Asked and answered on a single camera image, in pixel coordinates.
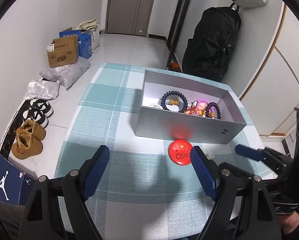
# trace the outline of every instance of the blue box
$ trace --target blue box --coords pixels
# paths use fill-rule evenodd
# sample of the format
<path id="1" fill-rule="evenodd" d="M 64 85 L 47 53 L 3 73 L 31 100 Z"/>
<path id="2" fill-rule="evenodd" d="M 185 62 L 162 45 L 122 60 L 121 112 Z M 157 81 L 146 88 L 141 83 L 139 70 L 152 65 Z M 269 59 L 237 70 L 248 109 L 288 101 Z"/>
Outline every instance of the blue box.
<path id="1" fill-rule="evenodd" d="M 74 31 L 63 31 L 59 33 L 59 37 L 77 35 L 78 36 L 78 52 L 83 58 L 91 57 L 91 35 L 86 33 L 81 33 L 80 30 Z"/>
<path id="2" fill-rule="evenodd" d="M 26 205 L 36 179 L 0 155 L 0 201 Z"/>

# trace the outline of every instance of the black and white sneaker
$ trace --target black and white sneaker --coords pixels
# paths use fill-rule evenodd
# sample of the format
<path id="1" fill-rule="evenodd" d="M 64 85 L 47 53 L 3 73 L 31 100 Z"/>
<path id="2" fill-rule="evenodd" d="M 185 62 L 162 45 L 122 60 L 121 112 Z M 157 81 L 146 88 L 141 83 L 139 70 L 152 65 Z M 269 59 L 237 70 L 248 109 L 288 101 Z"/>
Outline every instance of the black and white sneaker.
<path id="1" fill-rule="evenodd" d="M 54 113 L 54 110 L 53 110 L 51 104 L 46 100 L 33 99 L 33 100 L 31 100 L 31 102 L 29 104 L 30 104 L 31 109 L 38 109 L 38 110 L 42 111 L 43 114 L 45 114 L 47 118 L 50 117 Z"/>
<path id="2" fill-rule="evenodd" d="M 48 119 L 42 111 L 38 109 L 29 109 L 23 113 L 24 122 L 27 120 L 36 121 L 41 127 L 45 128 L 48 125 Z"/>

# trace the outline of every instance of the sneaker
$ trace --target sneaker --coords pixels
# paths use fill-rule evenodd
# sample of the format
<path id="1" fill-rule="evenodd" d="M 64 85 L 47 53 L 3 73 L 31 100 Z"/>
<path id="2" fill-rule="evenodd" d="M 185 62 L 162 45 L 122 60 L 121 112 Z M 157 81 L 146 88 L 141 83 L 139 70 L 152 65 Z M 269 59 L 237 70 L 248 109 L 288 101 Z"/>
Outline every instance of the sneaker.
<path id="1" fill-rule="evenodd" d="M 43 99 L 33 99 L 31 100 L 31 102 L 29 103 L 31 109 L 38 109 L 40 111 L 43 112 L 43 114 L 46 115 L 46 117 L 50 117 L 53 113 L 54 113 L 54 110 L 51 106 L 51 104 L 46 101 L 46 100 L 43 100 Z"/>
<path id="2" fill-rule="evenodd" d="M 42 142 L 33 135 L 16 133 L 16 143 L 11 147 L 11 152 L 16 158 L 24 160 L 28 157 L 39 155 L 42 151 Z"/>
<path id="3" fill-rule="evenodd" d="M 45 129 L 41 127 L 38 122 L 30 119 L 26 120 L 23 126 L 17 128 L 16 135 L 21 133 L 33 135 L 40 141 L 42 141 L 46 135 Z"/>
<path id="4" fill-rule="evenodd" d="M 36 121 L 41 127 L 45 128 L 48 125 L 48 119 L 45 114 L 38 109 L 29 109 L 23 113 L 23 120 Z"/>

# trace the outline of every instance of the cardboard box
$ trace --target cardboard box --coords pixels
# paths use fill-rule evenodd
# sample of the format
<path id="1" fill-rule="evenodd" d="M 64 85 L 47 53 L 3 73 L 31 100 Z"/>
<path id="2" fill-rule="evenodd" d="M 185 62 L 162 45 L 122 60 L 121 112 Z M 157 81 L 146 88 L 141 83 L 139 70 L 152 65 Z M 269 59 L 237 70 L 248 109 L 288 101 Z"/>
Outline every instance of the cardboard box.
<path id="1" fill-rule="evenodd" d="M 177 111 L 177 106 L 171 106 L 177 108 L 172 111 L 147 107 L 152 103 L 159 104 L 162 96 L 172 90 L 185 95 L 189 104 L 200 99 L 216 102 L 222 119 L 173 112 Z M 136 136 L 227 144 L 246 125 L 239 107 L 227 90 L 180 76 L 145 71 Z"/>
<path id="2" fill-rule="evenodd" d="M 74 64 L 78 60 L 77 35 L 54 39 L 46 50 L 50 67 Z"/>
<path id="3" fill-rule="evenodd" d="M 0 201 L 26 205 L 36 180 L 0 155 Z"/>
<path id="4" fill-rule="evenodd" d="M 91 57 L 91 35 L 81 33 L 80 30 L 63 31 L 59 33 L 59 37 L 70 35 L 78 35 L 78 51 L 83 58 L 89 59 Z"/>

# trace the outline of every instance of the blue gripper pad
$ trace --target blue gripper pad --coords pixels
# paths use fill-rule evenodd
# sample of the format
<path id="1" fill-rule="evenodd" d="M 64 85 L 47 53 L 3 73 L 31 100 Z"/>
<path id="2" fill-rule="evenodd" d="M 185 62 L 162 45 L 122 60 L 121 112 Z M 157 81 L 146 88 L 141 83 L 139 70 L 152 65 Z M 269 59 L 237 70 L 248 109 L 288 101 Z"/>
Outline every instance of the blue gripper pad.
<path id="1" fill-rule="evenodd" d="M 258 162 L 264 158 L 262 155 L 262 151 L 254 150 L 241 144 L 237 144 L 237 146 L 235 147 L 235 151 L 238 155 L 250 158 Z"/>
<path id="2" fill-rule="evenodd" d="M 220 185 L 218 166 L 212 163 L 213 161 L 207 159 L 199 146 L 192 148 L 191 162 L 205 195 L 211 197 L 213 201 L 216 201 L 219 196 L 218 187 Z"/>
<path id="3" fill-rule="evenodd" d="M 100 179 L 109 162 L 109 148 L 101 145 L 92 159 L 86 160 L 80 168 L 80 184 L 82 186 L 82 199 L 88 200 L 95 194 Z"/>

